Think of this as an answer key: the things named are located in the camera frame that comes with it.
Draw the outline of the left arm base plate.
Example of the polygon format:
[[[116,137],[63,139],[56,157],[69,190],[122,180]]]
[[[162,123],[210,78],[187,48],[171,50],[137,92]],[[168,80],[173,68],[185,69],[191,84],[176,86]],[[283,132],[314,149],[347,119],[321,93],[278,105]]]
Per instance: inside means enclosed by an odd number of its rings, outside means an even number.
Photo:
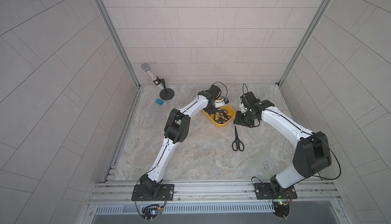
[[[174,198],[174,184],[161,184],[159,188],[153,190],[150,194],[146,187],[142,187],[140,184],[136,185],[133,189],[132,201],[172,201]]]

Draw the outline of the all black scissors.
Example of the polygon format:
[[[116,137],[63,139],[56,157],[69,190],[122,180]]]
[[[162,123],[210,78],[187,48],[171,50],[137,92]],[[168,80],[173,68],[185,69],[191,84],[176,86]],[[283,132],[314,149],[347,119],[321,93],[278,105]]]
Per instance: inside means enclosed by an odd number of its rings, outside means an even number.
[[[232,143],[232,150],[235,152],[236,151],[243,152],[244,151],[244,144],[238,137],[238,131],[237,131],[236,126],[234,127],[234,129],[235,129],[235,139]]]

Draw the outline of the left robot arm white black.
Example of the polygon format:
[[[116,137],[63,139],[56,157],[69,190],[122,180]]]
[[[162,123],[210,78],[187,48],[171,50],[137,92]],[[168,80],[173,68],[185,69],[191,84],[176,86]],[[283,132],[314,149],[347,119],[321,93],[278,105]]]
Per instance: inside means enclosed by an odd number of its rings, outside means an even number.
[[[211,85],[208,90],[198,92],[197,97],[187,106],[171,110],[164,128],[162,147],[151,169],[138,180],[141,189],[150,198],[154,199],[159,195],[160,185],[169,161],[175,149],[188,136],[191,117],[204,109],[217,111],[219,105],[216,100],[220,94],[221,89],[216,85]]]

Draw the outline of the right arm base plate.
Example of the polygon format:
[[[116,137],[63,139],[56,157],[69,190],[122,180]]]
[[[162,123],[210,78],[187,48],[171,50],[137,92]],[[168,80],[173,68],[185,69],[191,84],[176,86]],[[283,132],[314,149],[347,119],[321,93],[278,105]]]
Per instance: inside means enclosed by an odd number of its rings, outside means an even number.
[[[254,183],[255,194],[258,200],[294,200],[297,199],[297,192],[294,185],[284,189],[280,193],[273,193],[270,183]]]

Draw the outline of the silver blade black scissors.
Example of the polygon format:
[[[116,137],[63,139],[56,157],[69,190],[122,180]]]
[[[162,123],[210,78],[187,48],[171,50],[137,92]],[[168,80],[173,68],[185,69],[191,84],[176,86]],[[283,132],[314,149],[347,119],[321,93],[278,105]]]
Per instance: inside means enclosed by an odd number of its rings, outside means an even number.
[[[217,113],[213,115],[213,120],[218,124],[225,124],[232,117],[228,114],[226,109],[219,109]]]

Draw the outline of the yellow plastic storage box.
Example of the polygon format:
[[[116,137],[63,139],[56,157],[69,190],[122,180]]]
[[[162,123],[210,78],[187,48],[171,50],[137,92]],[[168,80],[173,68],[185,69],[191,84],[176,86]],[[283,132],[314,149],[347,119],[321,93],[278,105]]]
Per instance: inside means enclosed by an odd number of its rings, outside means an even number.
[[[223,128],[228,125],[235,118],[234,109],[225,105],[217,109],[214,114],[208,114],[206,111],[201,110],[201,113],[216,127]]]

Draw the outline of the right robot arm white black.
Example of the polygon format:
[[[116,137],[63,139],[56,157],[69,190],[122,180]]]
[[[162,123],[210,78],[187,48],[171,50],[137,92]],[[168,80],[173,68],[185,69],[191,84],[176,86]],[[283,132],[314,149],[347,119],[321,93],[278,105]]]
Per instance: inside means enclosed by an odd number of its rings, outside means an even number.
[[[295,148],[290,165],[272,176],[269,184],[264,184],[269,188],[273,199],[286,194],[292,198],[290,187],[312,176],[317,177],[317,173],[332,165],[332,158],[336,155],[330,149],[323,132],[313,132],[299,125],[268,100],[242,101],[239,107],[240,110],[235,115],[236,125],[255,128],[255,120],[264,121],[280,132]]]

